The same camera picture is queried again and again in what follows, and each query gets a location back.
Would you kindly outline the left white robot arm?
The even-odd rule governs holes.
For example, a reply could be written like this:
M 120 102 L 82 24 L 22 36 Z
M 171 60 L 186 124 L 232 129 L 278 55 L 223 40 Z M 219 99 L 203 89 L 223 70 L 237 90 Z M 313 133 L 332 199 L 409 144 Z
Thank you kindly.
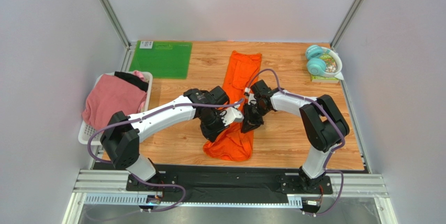
M 200 120 L 208 141 L 215 141 L 231 123 L 242 120 L 240 111 L 228 104 L 225 91 L 189 89 L 175 100 L 152 110 L 125 115 L 118 111 L 103 129 L 101 144 L 116 170 L 127 170 L 143 181 L 157 173 L 150 159 L 140 154 L 140 143 L 153 134 L 183 121 Z

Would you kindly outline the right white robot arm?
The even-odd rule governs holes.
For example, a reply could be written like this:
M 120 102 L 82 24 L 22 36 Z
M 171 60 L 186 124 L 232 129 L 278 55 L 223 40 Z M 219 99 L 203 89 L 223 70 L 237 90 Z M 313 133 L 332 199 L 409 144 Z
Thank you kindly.
M 297 184 L 307 192 L 318 189 L 332 152 L 344 144 L 350 133 L 332 97 L 305 97 L 280 87 L 271 89 L 263 80 L 245 88 L 244 95 L 248 101 L 243 107 L 242 133 L 262 126 L 263 116 L 271 111 L 283 111 L 302 119 L 311 147 L 306 161 L 299 168 Z

